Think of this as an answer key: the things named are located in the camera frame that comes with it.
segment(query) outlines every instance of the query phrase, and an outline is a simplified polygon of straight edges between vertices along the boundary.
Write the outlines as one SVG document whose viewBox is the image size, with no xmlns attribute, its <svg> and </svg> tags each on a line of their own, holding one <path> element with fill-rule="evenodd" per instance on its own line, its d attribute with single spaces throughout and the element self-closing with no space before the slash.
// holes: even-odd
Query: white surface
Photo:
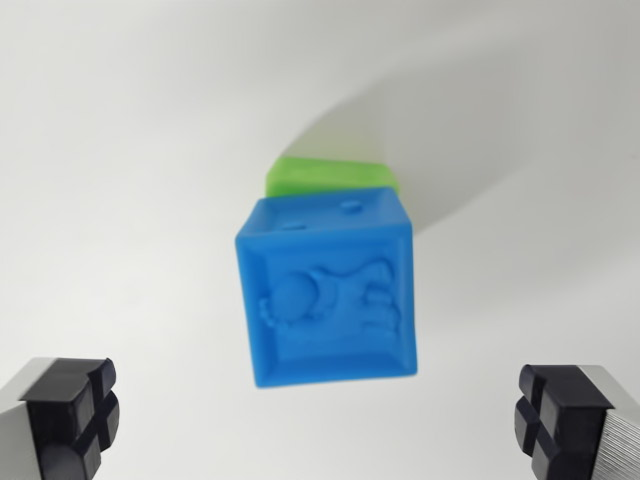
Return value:
<svg viewBox="0 0 640 480">
<path fill-rule="evenodd" d="M 100 358 L 100 480 L 531 479 L 525 363 L 640 333 L 640 3 L 3 2 L 0 382 Z M 233 237 L 283 150 L 388 161 L 420 372 L 257 390 Z"/>
<path fill-rule="evenodd" d="M 0 479 L 40 480 L 40 467 L 22 395 L 55 361 L 33 358 L 0 387 Z"/>
</svg>

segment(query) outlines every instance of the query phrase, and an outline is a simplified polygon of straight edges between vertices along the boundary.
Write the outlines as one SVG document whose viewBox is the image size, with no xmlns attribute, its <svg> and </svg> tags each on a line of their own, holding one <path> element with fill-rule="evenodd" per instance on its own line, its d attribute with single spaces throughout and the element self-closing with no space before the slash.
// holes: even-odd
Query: green cube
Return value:
<svg viewBox="0 0 640 480">
<path fill-rule="evenodd" d="M 381 163 L 282 157 L 267 174 L 267 197 L 376 187 L 391 187 L 396 193 L 400 188 L 391 169 Z"/>
</svg>

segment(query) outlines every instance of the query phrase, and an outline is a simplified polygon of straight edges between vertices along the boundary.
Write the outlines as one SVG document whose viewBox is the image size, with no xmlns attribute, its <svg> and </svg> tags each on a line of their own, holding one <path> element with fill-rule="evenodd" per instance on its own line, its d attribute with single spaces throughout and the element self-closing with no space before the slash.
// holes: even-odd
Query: toy block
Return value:
<svg viewBox="0 0 640 480">
<path fill-rule="evenodd" d="M 258 386 L 416 372 L 412 229 L 391 188 L 262 199 L 236 248 Z"/>
<path fill-rule="evenodd" d="M 118 430 L 113 362 L 36 358 L 0 390 L 0 478 L 91 480 Z"/>
<path fill-rule="evenodd" d="M 360 163 L 311 158 L 282 157 L 267 174 L 267 197 L 390 187 L 398 180 L 381 163 Z"/>
<path fill-rule="evenodd" d="M 538 480 L 639 478 L 640 406 L 599 366 L 525 365 L 516 439 Z"/>
</svg>

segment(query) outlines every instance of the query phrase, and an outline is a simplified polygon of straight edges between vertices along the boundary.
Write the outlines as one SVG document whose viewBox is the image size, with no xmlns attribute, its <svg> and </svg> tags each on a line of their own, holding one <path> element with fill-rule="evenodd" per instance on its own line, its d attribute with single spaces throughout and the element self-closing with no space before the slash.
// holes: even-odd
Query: blue toy block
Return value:
<svg viewBox="0 0 640 480">
<path fill-rule="evenodd" d="M 412 229 L 393 189 L 262 199 L 236 249 L 259 387 L 416 373 Z"/>
</svg>

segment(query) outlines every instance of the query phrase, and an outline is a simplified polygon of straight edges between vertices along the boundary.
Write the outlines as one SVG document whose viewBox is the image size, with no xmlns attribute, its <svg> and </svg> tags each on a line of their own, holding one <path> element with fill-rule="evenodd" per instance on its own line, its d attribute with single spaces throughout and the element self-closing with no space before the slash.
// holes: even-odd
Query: embossed figure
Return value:
<svg viewBox="0 0 640 480">
<path fill-rule="evenodd" d="M 346 275 L 324 268 L 291 272 L 260 299 L 260 317 L 291 339 L 322 341 L 361 335 L 395 336 L 400 321 L 384 259 Z"/>
</svg>

